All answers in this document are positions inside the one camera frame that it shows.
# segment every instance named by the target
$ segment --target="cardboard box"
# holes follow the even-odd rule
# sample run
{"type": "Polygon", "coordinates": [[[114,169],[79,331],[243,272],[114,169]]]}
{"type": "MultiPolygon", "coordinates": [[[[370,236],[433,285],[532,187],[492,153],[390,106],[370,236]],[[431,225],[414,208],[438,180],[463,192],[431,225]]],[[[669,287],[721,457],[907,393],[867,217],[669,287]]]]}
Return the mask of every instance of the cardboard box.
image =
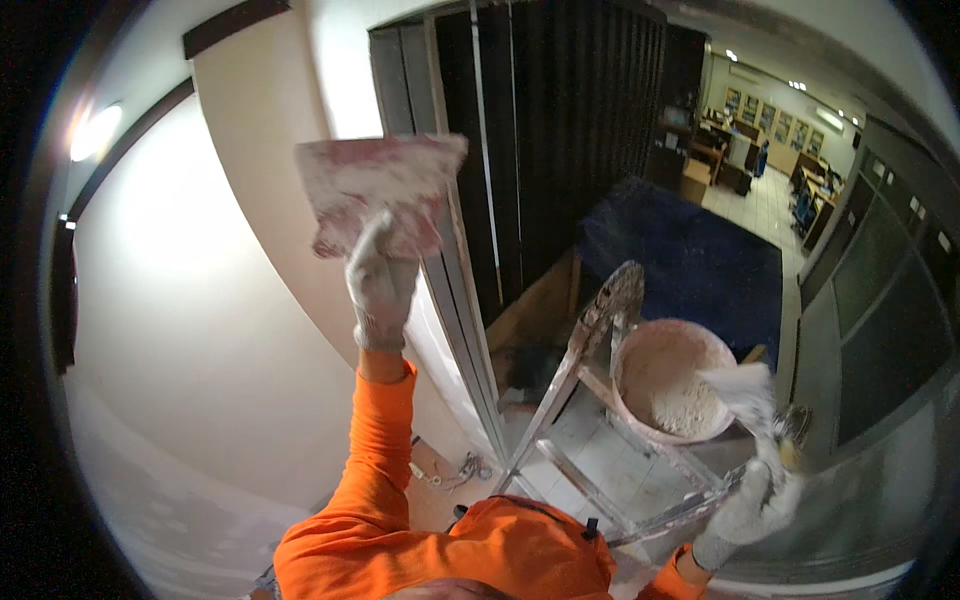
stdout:
{"type": "Polygon", "coordinates": [[[704,202],[704,194],[710,185],[710,167],[699,160],[690,160],[680,179],[680,194],[696,205],[704,202]]]}

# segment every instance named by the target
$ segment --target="ceiling light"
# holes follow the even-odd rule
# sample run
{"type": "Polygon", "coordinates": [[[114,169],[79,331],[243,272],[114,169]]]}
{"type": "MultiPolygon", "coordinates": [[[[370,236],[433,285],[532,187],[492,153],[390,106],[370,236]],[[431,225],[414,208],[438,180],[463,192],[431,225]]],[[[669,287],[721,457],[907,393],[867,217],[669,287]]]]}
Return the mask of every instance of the ceiling light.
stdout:
{"type": "Polygon", "coordinates": [[[103,112],[81,124],[73,134],[73,143],[70,144],[70,158],[80,162],[106,148],[117,125],[123,110],[120,105],[104,108],[103,112]]]}

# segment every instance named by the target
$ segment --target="ladder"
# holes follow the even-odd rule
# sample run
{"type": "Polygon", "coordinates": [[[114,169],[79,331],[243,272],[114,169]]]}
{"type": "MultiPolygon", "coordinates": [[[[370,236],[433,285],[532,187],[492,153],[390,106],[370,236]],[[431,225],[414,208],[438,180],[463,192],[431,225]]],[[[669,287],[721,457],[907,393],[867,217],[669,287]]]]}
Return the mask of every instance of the ladder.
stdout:
{"type": "Polygon", "coordinates": [[[524,431],[516,451],[493,489],[494,494],[505,493],[511,484],[516,483],[531,499],[545,502],[542,495],[520,472],[534,453],[538,452],[612,524],[615,533],[607,536],[607,543],[611,548],[657,538],[712,515],[744,471],[744,466],[741,465],[721,478],[686,447],[652,440],[629,427],[614,412],[616,403],[611,370],[604,369],[594,358],[594,354],[612,327],[610,362],[611,365],[616,364],[620,343],[639,321],[643,293],[643,269],[634,261],[622,264],[600,288],[597,296],[577,319],[564,358],[543,395],[533,420],[524,431]],[[649,449],[664,457],[690,482],[695,492],[652,518],[641,522],[627,518],[624,512],[546,437],[547,429],[560,414],[578,382],[583,382],[607,405],[607,420],[616,433],[628,444],[646,444],[649,449]]]}

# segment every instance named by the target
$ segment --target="worker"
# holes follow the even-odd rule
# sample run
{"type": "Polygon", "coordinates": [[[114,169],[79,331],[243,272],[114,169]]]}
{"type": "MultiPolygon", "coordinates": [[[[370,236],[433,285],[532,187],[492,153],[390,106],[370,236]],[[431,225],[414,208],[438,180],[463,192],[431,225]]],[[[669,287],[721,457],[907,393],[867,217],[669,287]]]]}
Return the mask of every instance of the worker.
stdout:
{"type": "MultiPolygon", "coordinates": [[[[393,217],[368,225],[347,262],[360,347],[347,467],[326,508],[294,525],[274,554],[286,600],[311,598],[610,598],[616,569],[602,535],[549,505],[495,495],[448,533],[412,531],[407,498],[417,370],[403,327],[419,262],[388,258],[393,217]]],[[[693,599],[736,548],[793,518],[799,484],[771,490],[754,459],[706,531],[678,549],[638,598],[693,599]]]]}

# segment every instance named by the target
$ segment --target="hand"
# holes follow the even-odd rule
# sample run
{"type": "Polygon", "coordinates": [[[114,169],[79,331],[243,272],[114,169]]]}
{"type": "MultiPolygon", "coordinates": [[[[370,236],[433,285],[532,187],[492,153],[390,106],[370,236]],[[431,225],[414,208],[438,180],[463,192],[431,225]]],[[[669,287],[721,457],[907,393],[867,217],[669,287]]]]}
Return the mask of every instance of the hand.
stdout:
{"type": "Polygon", "coordinates": [[[400,354],[420,263],[383,254],[393,226],[394,215],[385,210],[364,227],[347,261],[347,289],[357,315],[353,329],[357,346],[400,354]]]}
{"type": "Polygon", "coordinates": [[[693,560],[707,571],[720,568],[740,546],[763,540],[793,521],[800,502],[802,481],[787,473],[781,486],[771,484],[770,468],[756,458],[734,493],[693,542],[693,560]]]}

